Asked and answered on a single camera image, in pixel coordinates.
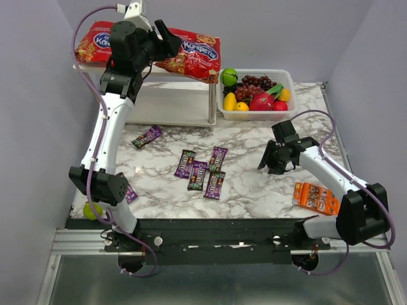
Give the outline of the red candy bag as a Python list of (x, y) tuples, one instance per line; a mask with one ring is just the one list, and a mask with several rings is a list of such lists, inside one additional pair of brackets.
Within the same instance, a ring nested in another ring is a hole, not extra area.
[(81, 63), (106, 63), (111, 56), (110, 35), (113, 22), (97, 21), (75, 49), (76, 60)]
[(218, 37), (170, 28), (182, 39), (174, 58), (155, 62), (167, 72), (180, 74), (207, 84), (217, 84), (221, 69), (221, 40)]

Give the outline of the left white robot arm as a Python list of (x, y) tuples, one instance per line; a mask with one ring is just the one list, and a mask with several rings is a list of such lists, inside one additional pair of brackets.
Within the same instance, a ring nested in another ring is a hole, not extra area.
[(100, 78), (100, 86), (84, 78), (99, 102), (92, 138), (79, 166), (69, 170), (69, 178), (87, 197), (89, 204), (100, 203), (107, 217), (100, 222), (121, 233), (132, 234), (137, 219), (125, 199), (128, 181), (116, 174), (116, 156), (127, 116), (154, 62), (174, 58), (181, 46), (162, 20), (151, 25), (145, 16), (145, 1), (110, 5), (122, 13), (122, 21), (111, 27), (111, 55)]

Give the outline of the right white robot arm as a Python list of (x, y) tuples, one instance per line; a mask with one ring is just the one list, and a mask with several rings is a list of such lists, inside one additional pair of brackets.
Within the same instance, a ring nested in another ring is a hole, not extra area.
[(299, 238), (331, 238), (356, 245), (391, 229), (387, 192), (381, 184), (369, 184), (351, 174), (331, 159), (318, 141), (301, 138), (289, 120), (273, 125), (272, 132), (274, 138), (268, 141), (258, 167), (282, 175), (288, 164), (300, 166), (317, 177), (340, 202), (337, 215), (297, 222)]

